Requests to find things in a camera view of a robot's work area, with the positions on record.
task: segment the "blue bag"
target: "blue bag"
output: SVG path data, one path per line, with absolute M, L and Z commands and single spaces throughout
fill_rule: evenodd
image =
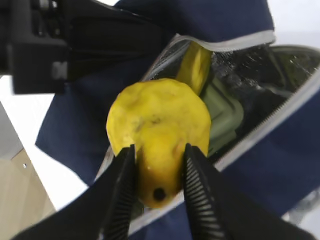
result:
M 116 7 L 149 17 L 168 32 L 182 35 L 178 40 L 195 41 L 220 52 L 221 59 L 228 58 L 231 62 L 241 58 L 241 51 L 249 56 L 248 48 L 275 40 L 266 0 L 121 0 Z M 257 51 L 263 53 L 265 48 L 253 49 L 253 53 Z M 73 170 L 85 183 L 92 184 L 109 147 L 105 130 L 109 107 L 123 88 L 142 79 L 158 54 L 117 63 L 71 83 L 65 95 L 54 97 L 36 145 Z M 218 64 L 215 73 L 221 73 L 221 78 L 230 85 L 235 78 L 233 72 L 248 74 L 244 79 L 249 79 L 251 73 L 246 72 L 243 62 L 236 70 L 228 68 L 232 71 L 221 70 L 223 66 Z M 283 70 L 283 64 L 280 68 L 282 73 L 290 72 Z M 294 92 L 299 87 L 299 91 L 262 126 L 247 132 L 248 136 L 240 132 L 241 140 L 234 143 L 234 148 L 230 147 L 232 151 L 223 152 L 221 159 L 221 156 L 215 159 L 219 159 L 216 166 L 231 183 L 279 217 L 320 186 L 319 79 L 317 72 L 303 86 L 287 83 L 289 90 Z M 259 96 L 248 99 L 244 93 L 252 88 L 239 89 L 231 87 L 234 95 L 242 98 L 250 115 L 250 103 L 254 102 L 251 100 Z M 183 198 L 178 197 L 168 207 L 134 220 L 129 231 L 133 240 L 191 239 Z

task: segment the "black metal bracket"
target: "black metal bracket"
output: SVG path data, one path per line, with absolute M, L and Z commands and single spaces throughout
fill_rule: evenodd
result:
M 63 93 L 81 76 L 160 53 L 170 37 L 95 0 L 0 0 L 0 74 L 13 76 L 16 94 Z

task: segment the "zipper teeth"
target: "zipper teeth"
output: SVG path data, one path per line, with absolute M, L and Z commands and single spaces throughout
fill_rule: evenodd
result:
M 320 89 L 320 68 L 306 80 L 281 106 L 275 109 L 263 122 L 255 127 L 247 136 L 226 152 L 214 165 L 220 172 L 234 163 L 240 156 L 250 150 L 262 138 L 278 127 L 294 114 L 302 105 L 310 100 Z

